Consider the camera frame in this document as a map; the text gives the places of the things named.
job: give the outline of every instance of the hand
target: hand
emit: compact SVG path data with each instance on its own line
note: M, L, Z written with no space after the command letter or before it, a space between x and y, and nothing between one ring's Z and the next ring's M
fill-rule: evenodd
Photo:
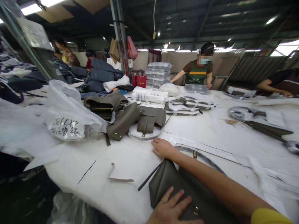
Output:
M184 190L180 190L169 200L172 192L173 187L169 188L166 194L162 197L161 201L154 209L146 224L204 224L202 220L179 221L178 218L191 203L192 198L188 196L184 198L179 204L177 204L180 198L184 195Z
M282 90L280 93L281 93L284 97L294 96L293 94L291 94L289 91L286 91L286 90Z
M159 157L165 158L165 159L170 159L170 157L178 152L170 142L156 138L152 141L152 145L155 147L153 149L153 152L158 155Z

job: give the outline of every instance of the paper bag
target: paper bag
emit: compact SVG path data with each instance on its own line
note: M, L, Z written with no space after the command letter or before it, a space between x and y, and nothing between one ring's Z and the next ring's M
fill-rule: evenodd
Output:
M117 41L112 38L111 40L111 45L110 45L110 50L108 52L110 57L114 58L117 60L119 63L121 62L119 59L119 53L118 53L118 48L117 48Z

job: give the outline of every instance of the brown shirt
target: brown shirt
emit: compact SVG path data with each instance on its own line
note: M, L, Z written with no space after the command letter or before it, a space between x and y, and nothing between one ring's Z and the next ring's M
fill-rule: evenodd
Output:
M191 67L192 67L192 62L189 62L188 64L186 64L186 66L183 68L183 71L186 73L189 73L191 71ZM205 64L203 66L199 66L197 65L197 59L193 61L193 68L195 69L203 69L206 68L208 66L208 64ZM208 67L207 70L207 74L210 74L213 71L213 63L210 64L210 66Z

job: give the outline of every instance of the green apron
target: green apron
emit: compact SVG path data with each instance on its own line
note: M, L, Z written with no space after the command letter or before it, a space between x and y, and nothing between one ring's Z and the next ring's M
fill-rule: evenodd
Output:
M205 68L194 68L193 61L192 61L191 70L187 74L185 84L203 85L210 64L211 62L208 62L208 65Z

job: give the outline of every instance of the person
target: person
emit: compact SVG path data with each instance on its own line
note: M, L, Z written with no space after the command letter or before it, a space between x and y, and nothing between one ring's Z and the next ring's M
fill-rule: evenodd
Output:
M86 69L88 71L91 70L91 62L94 58L97 58L96 52L93 50L88 50L86 51L86 57L87 57L87 64L86 64Z
M281 70L264 81L261 81L257 86L260 91L258 95L270 96L277 92L285 97L292 97L299 94L299 77L298 69Z
M81 64L77 56L66 46L65 42L61 38L55 38L55 46L62 52L62 60L69 66L80 67Z
M110 56L110 58L107 58L107 63L112 65L114 67L114 69L118 69L118 70L122 71L121 64L113 57Z
M189 62L170 82L173 83L187 73L185 84L203 85L204 80L206 80L206 84L210 89L213 80L213 64L211 62L213 54L214 44L212 42L205 43L200 51L198 50L197 59Z
M168 141L160 138L152 141L153 152L159 157L169 159L184 170L195 176L224 206L236 217L243 218L251 224L290 224L291 220L278 213L271 205L256 196L254 193L233 181L219 171L193 159L192 157L176 150ZM186 197L180 203L178 201L184 195L180 190L170 200L173 192L171 187L158 203L147 224L152 223L204 223L202 220L180 222L179 217L191 203L192 198Z

